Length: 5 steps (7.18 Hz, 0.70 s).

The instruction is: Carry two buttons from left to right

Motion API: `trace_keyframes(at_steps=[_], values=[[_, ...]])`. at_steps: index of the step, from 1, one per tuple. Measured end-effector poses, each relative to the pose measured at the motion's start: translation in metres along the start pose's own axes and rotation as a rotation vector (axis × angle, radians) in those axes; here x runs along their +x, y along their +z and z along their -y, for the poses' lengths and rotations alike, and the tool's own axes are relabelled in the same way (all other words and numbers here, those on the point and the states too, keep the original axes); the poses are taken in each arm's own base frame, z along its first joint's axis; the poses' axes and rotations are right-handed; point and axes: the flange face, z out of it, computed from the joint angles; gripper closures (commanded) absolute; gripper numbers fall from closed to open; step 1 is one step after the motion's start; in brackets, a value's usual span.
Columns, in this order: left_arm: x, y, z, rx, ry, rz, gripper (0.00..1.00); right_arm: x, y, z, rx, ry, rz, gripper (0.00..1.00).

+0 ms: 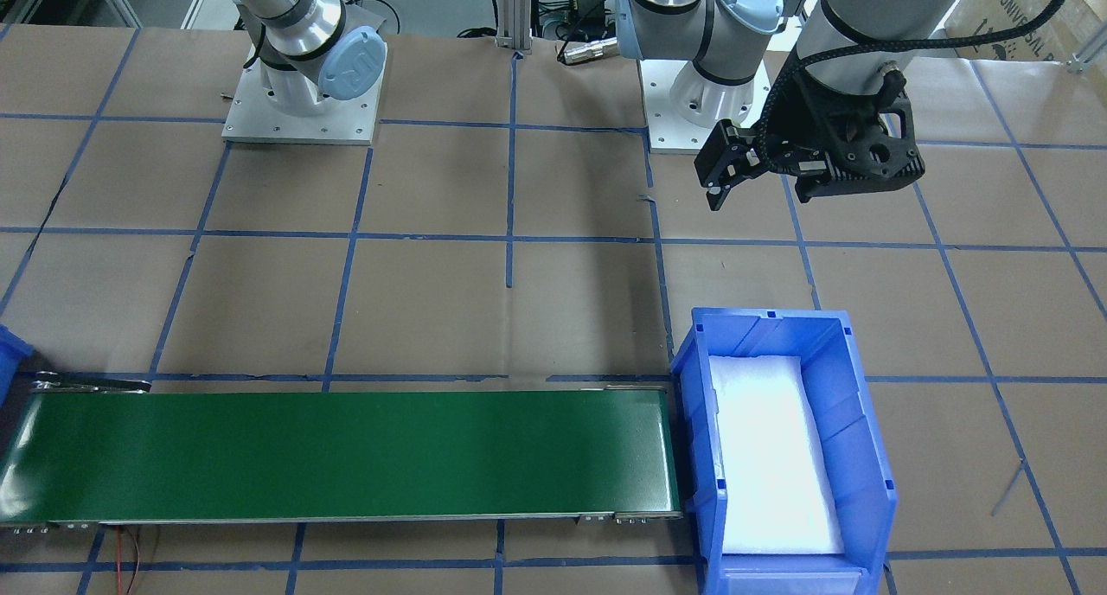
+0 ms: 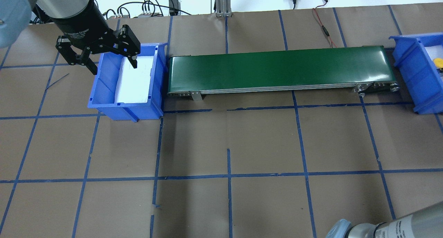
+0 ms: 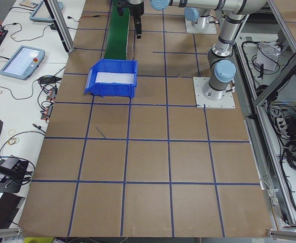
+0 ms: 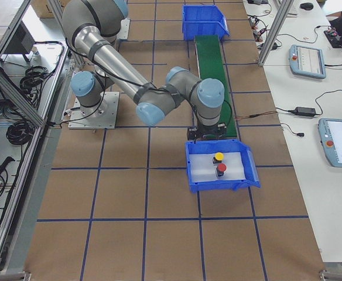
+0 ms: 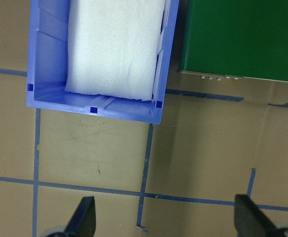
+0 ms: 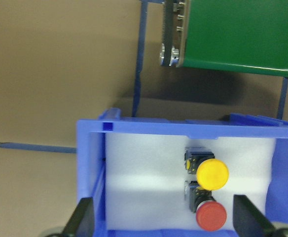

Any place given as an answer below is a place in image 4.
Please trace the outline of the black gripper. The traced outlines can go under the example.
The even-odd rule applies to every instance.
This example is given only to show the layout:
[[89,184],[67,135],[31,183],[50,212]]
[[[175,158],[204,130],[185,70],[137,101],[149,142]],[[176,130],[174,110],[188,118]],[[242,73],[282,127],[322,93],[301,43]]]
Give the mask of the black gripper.
[[224,122],[220,122],[212,126],[206,126],[201,122],[198,122],[197,126],[190,126],[187,128],[187,140],[218,140],[225,138],[226,133],[227,125]]

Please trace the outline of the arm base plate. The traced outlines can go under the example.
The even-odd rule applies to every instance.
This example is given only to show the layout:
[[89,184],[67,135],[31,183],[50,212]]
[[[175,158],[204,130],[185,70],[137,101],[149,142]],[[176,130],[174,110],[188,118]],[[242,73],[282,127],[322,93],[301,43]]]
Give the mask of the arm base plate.
[[69,129],[114,129],[117,119],[119,92],[101,93],[103,101],[99,107],[84,108],[80,106],[77,98],[71,113]]
[[117,40],[119,41],[128,40],[130,24],[131,24],[130,18],[125,18],[121,21],[121,29],[117,33]]

